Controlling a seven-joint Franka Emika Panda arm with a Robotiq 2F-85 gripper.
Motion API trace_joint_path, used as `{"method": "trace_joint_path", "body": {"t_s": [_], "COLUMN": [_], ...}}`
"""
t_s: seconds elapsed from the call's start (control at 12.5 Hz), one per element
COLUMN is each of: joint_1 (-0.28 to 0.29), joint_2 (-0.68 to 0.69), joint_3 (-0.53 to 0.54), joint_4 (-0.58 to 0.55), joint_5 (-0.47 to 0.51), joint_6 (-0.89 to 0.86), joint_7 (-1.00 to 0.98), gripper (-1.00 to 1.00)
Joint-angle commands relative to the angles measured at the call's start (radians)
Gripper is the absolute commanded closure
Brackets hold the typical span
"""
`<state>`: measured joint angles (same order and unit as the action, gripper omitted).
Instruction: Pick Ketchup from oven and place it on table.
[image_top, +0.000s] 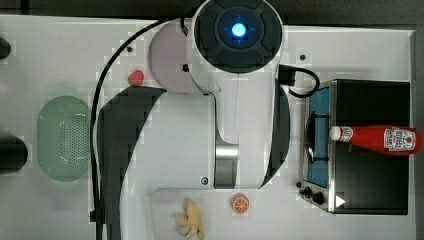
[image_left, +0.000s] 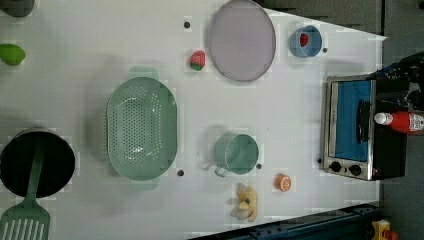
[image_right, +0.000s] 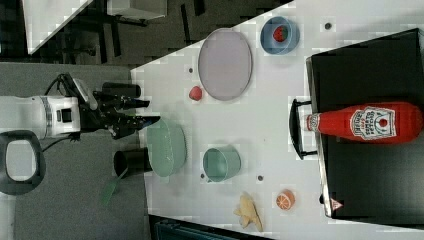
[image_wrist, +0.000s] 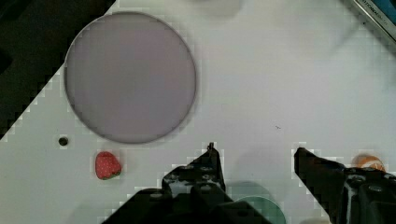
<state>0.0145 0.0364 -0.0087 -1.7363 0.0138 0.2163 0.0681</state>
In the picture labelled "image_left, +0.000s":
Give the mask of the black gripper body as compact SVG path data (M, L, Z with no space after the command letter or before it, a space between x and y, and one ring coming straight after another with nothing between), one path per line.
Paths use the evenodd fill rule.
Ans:
M412 105L414 110L423 110L423 88L424 88L424 52L419 52L402 58L367 76L368 80L407 80L416 84L417 90L412 91L406 101Z

